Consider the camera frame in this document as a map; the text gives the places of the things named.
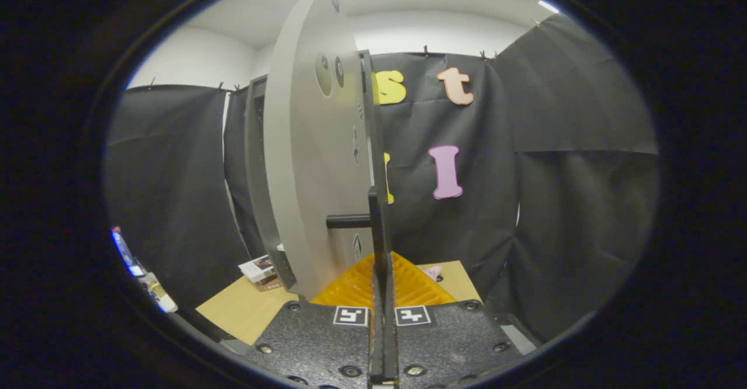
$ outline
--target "white ceiling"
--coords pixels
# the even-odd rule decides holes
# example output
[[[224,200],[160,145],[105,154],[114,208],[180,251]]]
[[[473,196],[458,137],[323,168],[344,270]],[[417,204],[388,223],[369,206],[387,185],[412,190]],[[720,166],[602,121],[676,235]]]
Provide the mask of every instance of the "white ceiling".
[[[538,0],[339,0],[349,16],[398,10],[465,12],[532,27],[549,10]],[[188,25],[213,30],[259,49],[275,43],[280,28],[296,0],[220,0],[189,21]]]

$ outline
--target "pink letter i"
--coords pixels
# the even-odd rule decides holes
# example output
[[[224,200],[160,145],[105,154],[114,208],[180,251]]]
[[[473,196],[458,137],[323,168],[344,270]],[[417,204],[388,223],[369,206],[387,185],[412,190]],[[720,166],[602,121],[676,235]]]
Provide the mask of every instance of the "pink letter i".
[[[433,198],[454,198],[461,195],[463,189],[456,182],[456,162],[454,161],[454,157],[459,153],[459,147],[440,145],[431,148],[428,153],[435,160],[437,187],[433,191]]]

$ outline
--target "black textured base plate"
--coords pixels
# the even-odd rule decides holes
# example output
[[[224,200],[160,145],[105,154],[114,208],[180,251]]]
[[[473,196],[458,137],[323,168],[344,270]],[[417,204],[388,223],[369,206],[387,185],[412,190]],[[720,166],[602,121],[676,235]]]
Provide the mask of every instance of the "black textured base plate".
[[[369,328],[334,325],[335,313],[334,306],[284,304],[246,358],[311,387],[366,389]]]
[[[455,386],[521,357],[480,302],[426,309],[430,323],[397,326],[400,389]]]

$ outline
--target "white wall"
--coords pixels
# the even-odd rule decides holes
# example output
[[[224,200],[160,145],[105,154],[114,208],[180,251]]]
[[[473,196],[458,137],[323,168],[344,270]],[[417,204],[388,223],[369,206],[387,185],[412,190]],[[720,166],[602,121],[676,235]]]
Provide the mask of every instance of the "white wall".
[[[501,52],[528,28],[478,15],[440,11],[381,12],[350,18],[358,49],[371,54],[429,52],[489,57]],[[191,84],[241,87],[270,68],[274,44],[256,51],[248,44],[197,27],[182,27],[142,63],[129,87]]]
[[[514,43],[529,29],[503,20],[456,12],[381,12],[350,18],[355,44],[371,54],[390,52],[429,52],[493,57]],[[270,68],[274,44],[259,49],[254,59],[253,77]]]
[[[257,51],[257,56],[254,58],[254,70],[252,70],[253,79],[266,75],[270,70],[270,57],[273,56],[273,48],[275,48],[274,43],[265,45]]]
[[[197,27],[185,26],[166,38],[142,62],[128,88],[154,84],[189,84],[224,89],[249,85],[253,78],[251,46],[234,38]]]

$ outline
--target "yellow letter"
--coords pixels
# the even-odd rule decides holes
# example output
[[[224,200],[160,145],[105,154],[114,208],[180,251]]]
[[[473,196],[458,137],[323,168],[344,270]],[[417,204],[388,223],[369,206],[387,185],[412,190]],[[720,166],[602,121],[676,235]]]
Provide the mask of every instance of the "yellow letter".
[[[379,104],[396,104],[405,100],[407,90],[401,83],[405,76],[398,71],[377,72],[376,82],[379,83]]]
[[[395,202],[395,196],[389,193],[389,173],[386,171],[386,165],[389,164],[389,153],[384,153],[384,175],[386,177],[386,203],[391,204]]]

